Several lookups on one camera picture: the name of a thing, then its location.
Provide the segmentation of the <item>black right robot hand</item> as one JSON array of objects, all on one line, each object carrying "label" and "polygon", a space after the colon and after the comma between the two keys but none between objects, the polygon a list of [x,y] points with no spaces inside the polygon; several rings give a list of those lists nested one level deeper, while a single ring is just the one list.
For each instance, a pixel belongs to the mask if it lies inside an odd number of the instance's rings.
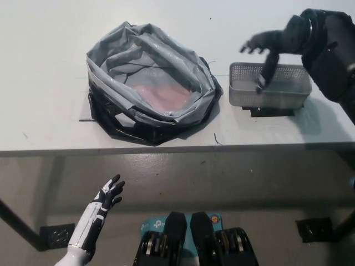
[{"label": "black right robot hand", "polygon": [[280,59],[280,54],[301,55],[310,39],[312,25],[309,19],[292,16],[283,30],[270,30],[253,35],[240,48],[240,52],[262,54],[269,51],[261,72],[256,79],[256,92],[262,93],[271,82]]}]

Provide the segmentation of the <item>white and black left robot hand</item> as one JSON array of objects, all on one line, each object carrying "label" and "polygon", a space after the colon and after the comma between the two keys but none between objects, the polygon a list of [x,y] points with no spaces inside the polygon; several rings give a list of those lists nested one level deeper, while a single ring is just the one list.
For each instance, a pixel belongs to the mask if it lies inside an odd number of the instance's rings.
[{"label": "white and black left robot hand", "polygon": [[120,194],[124,185],[117,174],[99,190],[82,214],[69,245],[84,250],[90,257],[94,255],[105,219],[111,208],[122,200]]}]

